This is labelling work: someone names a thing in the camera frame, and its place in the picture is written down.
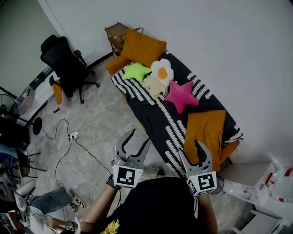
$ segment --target jeans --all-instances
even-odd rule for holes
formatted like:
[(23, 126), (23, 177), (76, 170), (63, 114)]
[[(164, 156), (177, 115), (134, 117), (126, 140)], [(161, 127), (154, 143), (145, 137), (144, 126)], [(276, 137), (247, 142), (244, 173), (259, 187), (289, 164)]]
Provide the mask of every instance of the jeans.
[(41, 196), (33, 197), (30, 206), (41, 210), (44, 214), (48, 214), (66, 207), (71, 202), (71, 196), (64, 187), (61, 187)]

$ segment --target black and white bedspread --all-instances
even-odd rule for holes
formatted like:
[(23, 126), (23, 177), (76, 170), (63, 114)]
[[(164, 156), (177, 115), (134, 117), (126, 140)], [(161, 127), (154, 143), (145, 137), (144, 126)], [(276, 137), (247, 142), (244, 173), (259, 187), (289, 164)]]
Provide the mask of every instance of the black and white bedspread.
[[(124, 69), (113, 75), (111, 80), (124, 93), (128, 105), (146, 129), (147, 135), (174, 176), (182, 177), (184, 170), (179, 165), (180, 158), (177, 152), (178, 148), (184, 146), (188, 114), (225, 110), (225, 108), (202, 81), (168, 50), (163, 52), (162, 58), (170, 61), (174, 70), (174, 81), (177, 81), (179, 85), (193, 81), (192, 94), (199, 101), (199, 106), (187, 105), (184, 111), (179, 114), (173, 103), (164, 101), (163, 96), (154, 100), (148, 90), (143, 88), (136, 79), (122, 80)], [(222, 146), (238, 139), (243, 139), (243, 134), (227, 112)]]

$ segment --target green plush toy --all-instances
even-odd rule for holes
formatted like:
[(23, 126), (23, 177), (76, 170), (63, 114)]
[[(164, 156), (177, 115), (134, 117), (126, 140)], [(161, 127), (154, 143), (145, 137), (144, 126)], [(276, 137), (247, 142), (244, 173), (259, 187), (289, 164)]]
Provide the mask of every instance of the green plush toy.
[(148, 74), (152, 71), (150, 68), (147, 68), (139, 63), (125, 66), (124, 69), (125, 69), (125, 74), (123, 75), (122, 79), (126, 80), (126, 79), (135, 78), (140, 82), (142, 82), (145, 74)]

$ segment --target egg-shaped pillow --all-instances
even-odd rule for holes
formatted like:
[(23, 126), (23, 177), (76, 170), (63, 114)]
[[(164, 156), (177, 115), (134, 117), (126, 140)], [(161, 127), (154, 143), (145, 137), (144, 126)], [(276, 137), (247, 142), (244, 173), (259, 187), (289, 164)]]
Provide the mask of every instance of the egg-shaped pillow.
[(151, 65), (152, 76), (165, 87), (168, 87), (170, 81), (174, 78), (174, 71), (171, 68), (169, 60), (163, 58), (160, 61), (154, 61)]

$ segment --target gray tile floor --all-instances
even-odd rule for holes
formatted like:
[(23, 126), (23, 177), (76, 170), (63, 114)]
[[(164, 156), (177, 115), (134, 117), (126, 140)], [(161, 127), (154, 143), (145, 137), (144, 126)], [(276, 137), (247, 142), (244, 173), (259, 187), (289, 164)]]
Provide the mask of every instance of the gray tile floor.
[[(78, 142), (89, 150), (106, 167), (111, 169), (110, 161), (114, 156), (116, 141), (125, 132), (136, 128), (135, 137), (126, 146), (126, 150), (136, 153), (139, 145), (147, 138), (143, 128), (135, 118), (132, 110), (122, 98), (118, 89), (112, 84), (110, 75), (106, 71), (106, 63), (109, 58), (94, 68), (95, 76), (89, 80), (98, 80), (101, 85), (96, 88), (94, 85), (84, 88), (84, 104), (80, 104), (78, 92), (70, 99), (70, 105), (53, 114), (48, 113), (44, 108), (39, 116), (43, 120), (43, 128), (50, 137), (53, 137), (60, 119), (65, 118), (69, 122), (68, 131), (72, 133), (79, 131), (83, 125)], [(42, 131), (38, 136), (31, 133), (31, 144), (27, 148), (29, 154), (42, 152), (34, 158), (34, 166), (46, 169), (47, 172), (33, 170), (31, 175), (37, 175), (37, 188), (35, 195), (41, 195), (57, 188), (54, 173), (56, 164), (60, 157), (65, 154), (69, 147), (67, 138), (67, 124), (62, 121), (58, 127), (56, 138), (48, 139)], [(171, 174), (163, 160), (160, 158), (154, 146), (151, 145), (145, 165), (161, 166)], [(75, 142), (71, 143), (68, 154), (59, 163), (56, 177), (67, 191), (77, 194), (86, 204), (86, 208), (80, 208), (73, 213), (68, 207), (65, 216), (74, 219), (75, 216), (82, 218), (96, 197), (105, 187), (109, 173), (93, 159), (88, 152), (83, 150)], [(125, 200), (127, 191), (122, 190), (122, 201)], [(119, 196), (116, 196), (111, 207), (112, 212), (117, 205)], [(212, 195), (212, 202), (217, 217), (220, 233), (229, 233), (234, 225), (240, 225), (249, 218), (249, 210), (252, 206), (223, 192)], [(56, 218), (63, 219), (62, 210), (52, 214)]]

